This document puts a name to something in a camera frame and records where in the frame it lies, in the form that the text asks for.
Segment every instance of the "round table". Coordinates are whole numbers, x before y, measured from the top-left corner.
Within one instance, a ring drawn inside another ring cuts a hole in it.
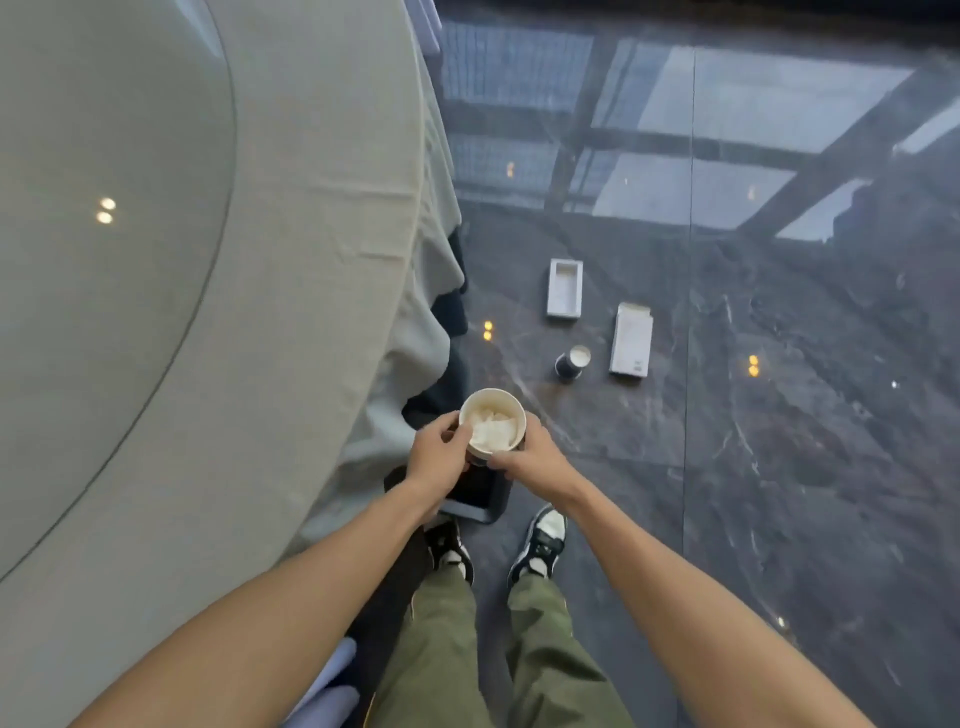
[[[350,444],[409,447],[459,210],[400,0],[36,0],[0,37],[0,705],[53,726],[275,563]]]

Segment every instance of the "leg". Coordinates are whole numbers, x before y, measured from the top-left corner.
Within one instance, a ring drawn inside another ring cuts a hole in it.
[[[546,508],[531,523],[511,569],[507,604],[514,637],[507,664],[514,678],[511,728],[633,728],[600,667],[573,637],[564,596],[550,576],[564,548],[566,522]]]
[[[473,568],[456,522],[427,531],[427,543],[437,570],[410,602],[364,725],[492,728],[477,676]]]

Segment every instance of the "tissue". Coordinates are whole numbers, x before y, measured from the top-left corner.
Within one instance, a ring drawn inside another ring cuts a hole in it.
[[[516,438],[516,418],[502,412],[481,409],[467,417],[473,425],[470,444],[486,452],[510,449]]]

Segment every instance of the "black and white sneaker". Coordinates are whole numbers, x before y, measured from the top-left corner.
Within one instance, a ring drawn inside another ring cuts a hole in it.
[[[528,572],[546,579],[552,577],[565,545],[566,516],[548,505],[530,521],[523,550],[510,567],[508,585],[513,587]]]
[[[439,571],[447,566],[456,567],[467,583],[472,585],[473,562],[470,561],[467,547],[460,538],[460,525],[457,520],[441,516],[423,530],[423,535],[433,557],[433,570]]]

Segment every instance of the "green pants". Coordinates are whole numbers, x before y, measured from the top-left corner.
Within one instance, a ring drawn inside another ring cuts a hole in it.
[[[514,635],[511,728],[633,726],[610,681],[573,638],[566,602],[527,574],[507,600]],[[366,728],[492,728],[477,676],[476,602],[455,567],[430,574],[407,609]]]

